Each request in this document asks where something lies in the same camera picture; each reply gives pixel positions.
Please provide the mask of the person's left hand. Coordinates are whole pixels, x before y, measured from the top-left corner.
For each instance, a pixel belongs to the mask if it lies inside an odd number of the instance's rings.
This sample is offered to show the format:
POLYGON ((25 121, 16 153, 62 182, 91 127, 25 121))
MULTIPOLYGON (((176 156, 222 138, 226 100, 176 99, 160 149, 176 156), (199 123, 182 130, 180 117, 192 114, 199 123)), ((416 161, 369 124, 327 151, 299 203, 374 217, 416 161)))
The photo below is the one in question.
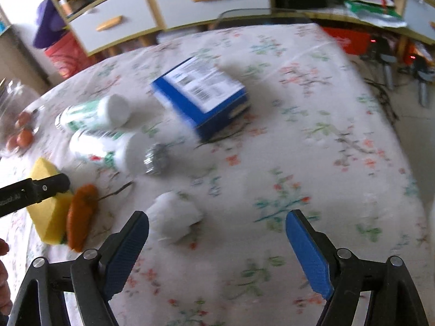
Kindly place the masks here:
MULTIPOLYGON (((10 251, 10 247, 7 242, 0 239, 0 256, 5 256, 10 251)), ((8 285, 8 273, 6 267, 0 262, 0 311, 1 314, 9 316, 13 302, 10 299, 10 288, 8 285)))

